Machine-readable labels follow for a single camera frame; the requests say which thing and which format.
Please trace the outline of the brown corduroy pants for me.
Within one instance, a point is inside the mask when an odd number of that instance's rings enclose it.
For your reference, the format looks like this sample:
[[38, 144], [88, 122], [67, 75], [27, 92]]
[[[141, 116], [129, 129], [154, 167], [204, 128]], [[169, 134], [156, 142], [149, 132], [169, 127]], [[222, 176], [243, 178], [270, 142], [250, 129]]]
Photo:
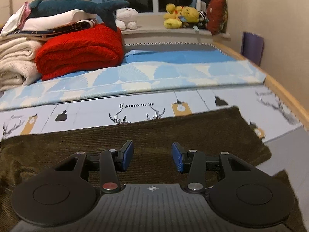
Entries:
[[[81, 219], [42, 227], [25, 222], [12, 207], [17, 186], [84, 151], [121, 149], [131, 140], [134, 154], [125, 172], [117, 172], [121, 190], [101, 195]], [[272, 227], [241, 227], [219, 217], [202, 194], [185, 191], [188, 177], [172, 157], [172, 144], [217, 157], [229, 152], [255, 166], [271, 152], [242, 118], [237, 107], [133, 124], [17, 136], [1, 142], [1, 231], [305, 231], [288, 175], [285, 184], [295, 203], [285, 222]]]

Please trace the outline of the patterned white bed sheet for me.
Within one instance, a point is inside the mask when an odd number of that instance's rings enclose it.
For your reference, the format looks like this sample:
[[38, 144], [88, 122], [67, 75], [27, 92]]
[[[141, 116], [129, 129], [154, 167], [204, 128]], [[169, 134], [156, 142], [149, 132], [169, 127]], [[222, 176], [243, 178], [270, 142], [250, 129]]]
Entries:
[[236, 106], [264, 141], [301, 127], [267, 87], [241, 86], [135, 94], [1, 112], [1, 139], [27, 134], [130, 124]]

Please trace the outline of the cream folded blanket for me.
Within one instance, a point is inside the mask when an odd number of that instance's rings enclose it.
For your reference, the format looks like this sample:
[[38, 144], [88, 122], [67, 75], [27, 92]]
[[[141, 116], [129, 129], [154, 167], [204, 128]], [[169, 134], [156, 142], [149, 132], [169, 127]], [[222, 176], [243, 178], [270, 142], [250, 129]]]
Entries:
[[36, 82], [38, 72], [35, 57], [43, 46], [41, 41], [26, 37], [1, 41], [1, 91]]

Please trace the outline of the light blue patterned blanket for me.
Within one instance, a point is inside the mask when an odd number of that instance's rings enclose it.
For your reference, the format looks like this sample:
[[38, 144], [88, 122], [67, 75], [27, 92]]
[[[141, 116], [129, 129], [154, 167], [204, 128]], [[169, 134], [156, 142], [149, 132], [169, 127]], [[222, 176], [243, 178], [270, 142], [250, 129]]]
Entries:
[[130, 93], [263, 84], [265, 78], [248, 60], [236, 60], [216, 49], [132, 50], [117, 67], [71, 73], [9, 90], [1, 96], [1, 111]]

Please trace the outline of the purple yoga mat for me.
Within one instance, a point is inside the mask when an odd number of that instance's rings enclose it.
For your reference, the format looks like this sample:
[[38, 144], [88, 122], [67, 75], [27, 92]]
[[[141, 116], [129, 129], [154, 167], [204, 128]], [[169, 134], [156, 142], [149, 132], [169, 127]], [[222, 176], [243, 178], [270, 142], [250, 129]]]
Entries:
[[264, 49], [264, 38], [251, 33], [243, 32], [240, 54], [256, 65], [260, 66]]

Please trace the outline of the red knitted blanket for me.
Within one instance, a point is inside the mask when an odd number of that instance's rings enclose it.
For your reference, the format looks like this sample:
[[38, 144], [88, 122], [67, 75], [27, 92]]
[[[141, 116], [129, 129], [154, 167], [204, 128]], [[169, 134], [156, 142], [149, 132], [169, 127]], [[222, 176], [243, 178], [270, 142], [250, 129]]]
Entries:
[[37, 52], [35, 63], [46, 81], [73, 72], [116, 67], [123, 57], [121, 30], [98, 24], [48, 40]]

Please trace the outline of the stack of folded clothes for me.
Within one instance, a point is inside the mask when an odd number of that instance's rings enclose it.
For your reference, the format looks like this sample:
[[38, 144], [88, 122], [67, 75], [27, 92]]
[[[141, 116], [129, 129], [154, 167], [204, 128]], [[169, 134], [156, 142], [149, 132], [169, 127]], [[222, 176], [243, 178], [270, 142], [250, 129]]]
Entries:
[[86, 23], [93, 27], [98, 24], [96, 15], [86, 13], [80, 9], [70, 10], [53, 16], [30, 18], [30, 5], [25, 2], [15, 14], [10, 16], [1, 30], [1, 39], [8, 38], [21, 32], [55, 32], [57, 29], [74, 26], [77, 23]]

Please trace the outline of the black white plush toy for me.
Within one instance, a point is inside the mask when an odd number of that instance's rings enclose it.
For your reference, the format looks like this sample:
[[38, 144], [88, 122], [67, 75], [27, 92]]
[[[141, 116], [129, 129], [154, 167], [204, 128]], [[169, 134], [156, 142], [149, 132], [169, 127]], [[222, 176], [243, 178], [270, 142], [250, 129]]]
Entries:
[[201, 10], [199, 12], [199, 21], [196, 23], [197, 28], [199, 29], [207, 29], [207, 24], [209, 22], [207, 18], [207, 13]]

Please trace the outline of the dark red cushion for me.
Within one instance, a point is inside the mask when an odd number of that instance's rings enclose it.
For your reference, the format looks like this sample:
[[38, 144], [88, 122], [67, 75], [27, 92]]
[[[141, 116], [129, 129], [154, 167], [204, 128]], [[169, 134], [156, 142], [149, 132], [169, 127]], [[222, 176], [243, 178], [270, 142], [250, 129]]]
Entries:
[[228, 21], [228, 8], [226, 0], [210, 0], [206, 8], [207, 26], [206, 29], [212, 35], [226, 32]]

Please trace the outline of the blue shark plush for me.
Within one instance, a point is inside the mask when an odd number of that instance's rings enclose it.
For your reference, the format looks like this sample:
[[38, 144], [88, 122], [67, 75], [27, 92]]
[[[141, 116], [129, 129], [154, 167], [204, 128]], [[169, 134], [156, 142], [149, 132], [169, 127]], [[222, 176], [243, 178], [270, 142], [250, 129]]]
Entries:
[[30, 14], [28, 18], [48, 17], [79, 9], [88, 14], [98, 15], [101, 20], [116, 31], [115, 12], [129, 6], [128, 1], [112, 0], [96, 3], [85, 0], [34, 0], [29, 3]]

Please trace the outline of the yellow plush toy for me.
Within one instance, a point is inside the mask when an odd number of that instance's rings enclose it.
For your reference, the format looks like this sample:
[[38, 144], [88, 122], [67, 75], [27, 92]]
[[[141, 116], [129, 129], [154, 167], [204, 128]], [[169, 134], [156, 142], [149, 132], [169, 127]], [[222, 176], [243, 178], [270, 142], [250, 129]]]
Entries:
[[189, 6], [166, 5], [163, 25], [166, 29], [193, 27], [199, 23], [199, 12]]

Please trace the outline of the wooden bed frame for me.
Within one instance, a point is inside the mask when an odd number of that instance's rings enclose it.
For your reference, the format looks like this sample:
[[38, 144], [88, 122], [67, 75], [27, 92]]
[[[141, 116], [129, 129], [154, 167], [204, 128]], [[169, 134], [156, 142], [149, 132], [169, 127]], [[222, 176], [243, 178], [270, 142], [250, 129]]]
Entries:
[[[219, 42], [213, 42], [213, 45], [222, 52], [226, 53], [228, 56], [231, 56], [237, 60], [248, 60], [240, 53], [237, 53], [233, 49], [225, 46]], [[297, 119], [301, 122], [304, 129], [308, 131], [308, 111], [301, 105], [301, 103], [288, 91], [286, 90], [276, 79], [274, 79], [271, 75], [265, 72], [263, 69], [258, 67], [255, 63], [250, 61], [250, 63], [258, 68], [263, 74], [266, 75], [264, 80], [264, 85], [268, 87], [279, 99], [291, 110], [291, 112], [297, 117]]]

